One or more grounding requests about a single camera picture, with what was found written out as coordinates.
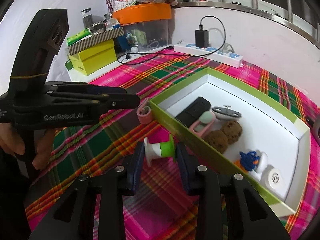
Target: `white power strip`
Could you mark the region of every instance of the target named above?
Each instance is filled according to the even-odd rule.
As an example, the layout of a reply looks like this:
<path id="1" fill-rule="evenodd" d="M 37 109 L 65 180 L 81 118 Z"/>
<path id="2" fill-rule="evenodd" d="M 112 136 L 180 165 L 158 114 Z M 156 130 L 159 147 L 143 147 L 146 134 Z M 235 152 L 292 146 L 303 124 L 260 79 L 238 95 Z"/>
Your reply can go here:
<path id="1" fill-rule="evenodd" d="M 175 52 L 181 52 L 181 53 L 194 55 L 194 56 L 203 55 L 206 53 L 213 52 L 215 50 L 217 50 L 217 49 L 212 48 L 212 47 L 207 47 L 205 49 L 198 48 L 198 47 L 196 47 L 195 44 L 184 43 L 184 42 L 176 44 L 174 46 Z M 232 67 L 236 67 L 236 68 L 242 67 L 243 56 L 232 53 L 232 52 L 223 53 L 223 52 L 217 51 L 213 54 L 210 54 L 208 56 L 202 56 L 202 57 L 210 59 L 210 60 L 218 61 L 220 63 L 226 64 L 226 65 L 229 65 Z"/>

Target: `blue yarn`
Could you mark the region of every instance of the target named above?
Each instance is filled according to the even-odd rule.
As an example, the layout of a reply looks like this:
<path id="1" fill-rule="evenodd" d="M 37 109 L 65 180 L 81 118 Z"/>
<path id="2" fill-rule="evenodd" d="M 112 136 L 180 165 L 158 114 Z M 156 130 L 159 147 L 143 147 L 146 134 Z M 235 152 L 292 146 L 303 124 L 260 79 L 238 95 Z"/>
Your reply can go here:
<path id="1" fill-rule="evenodd" d="M 255 161 L 259 161 L 260 157 L 257 156 L 257 152 L 251 151 L 248 153 L 239 152 L 241 159 L 240 164 L 246 171 L 252 171 L 257 168 L 257 165 L 254 164 Z"/>

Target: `human hand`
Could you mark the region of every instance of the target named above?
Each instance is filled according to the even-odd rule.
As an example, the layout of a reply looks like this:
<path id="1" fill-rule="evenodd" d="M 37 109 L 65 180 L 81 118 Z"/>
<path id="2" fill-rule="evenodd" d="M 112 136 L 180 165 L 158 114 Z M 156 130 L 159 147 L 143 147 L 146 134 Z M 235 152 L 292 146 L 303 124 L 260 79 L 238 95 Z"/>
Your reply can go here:
<path id="1" fill-rule="evenodd" d="M 41 170 L 46 167 L 51 156 L 53 141 L 57 130 L 62 129 L 49 129 L 45 134 L 36 142 L 36 157 L 32 165 Z M 0 123 L 0 147 L 4 152 L 14 156 L 14 153 L 23 155 L 25 152 L 25 144 L 12 128 L 10 123 Z"/>

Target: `tablecloth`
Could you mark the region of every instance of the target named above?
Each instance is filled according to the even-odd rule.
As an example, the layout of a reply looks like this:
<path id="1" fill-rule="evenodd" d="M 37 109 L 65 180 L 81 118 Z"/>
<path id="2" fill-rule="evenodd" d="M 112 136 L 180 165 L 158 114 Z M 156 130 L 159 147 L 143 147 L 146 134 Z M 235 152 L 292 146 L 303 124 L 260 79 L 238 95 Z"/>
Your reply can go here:
<path id="1" fill-rule="evenodd" d="M 303 93 L 272 73 L 244 62 L 233 68 L 199 57 L 159 55 L 135 66 L 121 65 L 92 82 L 95 85 L 126 88 L 141 99 L 154 97 L 204 67 L 214 68 L 262 91 L 290 109 L 304 122 L 315 118 L 320 109 Z M 151 58 L 141 57 L 133 62 Z M 167 141 L 168 131 L 158 122 L 141 125 L 135 110 L 109 111 L 100 123 L 70 127 L 60 132 L 54 142 L 49 165 L 31 186 L 25 199 L 26 213 L 34 229 L 64 190 L 80 174 L 103 174 L 122 158 L 134 152 L 137 141 L 149 137 L 150 143 Z M 303 201 L 295 215 L 281 218 L 293 240 L 297 239 L 320 207 L 320 147 L 311 137 L 308 181 Z M 197 198 L 186 196 L 176 163 L 159 159 L 148 168 L 144 163 L 139 190 L 134 197 L 124 197 L 124 221 L 128 240 L 194 239 Z M 224 199 L 221 199 L 225 210 Z M 99 225 L 99 197 L 95 213 L 94 239 Z M 228 238 L 224 214 L 224 238 Z"/>

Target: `orange storage box lid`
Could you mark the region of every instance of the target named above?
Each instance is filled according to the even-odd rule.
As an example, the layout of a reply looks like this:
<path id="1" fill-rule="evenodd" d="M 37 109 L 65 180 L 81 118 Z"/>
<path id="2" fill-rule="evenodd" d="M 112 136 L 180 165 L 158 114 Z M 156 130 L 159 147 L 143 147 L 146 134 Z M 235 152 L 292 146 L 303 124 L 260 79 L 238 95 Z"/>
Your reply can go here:
<path id="1" fill-rule="evenodd" d="M 168 20 L 172 18 L 171 6 L 168 3 L 144 3 L 133 5 L 112 14 L 123 25 L 148 22 L 154 20 Z"/>

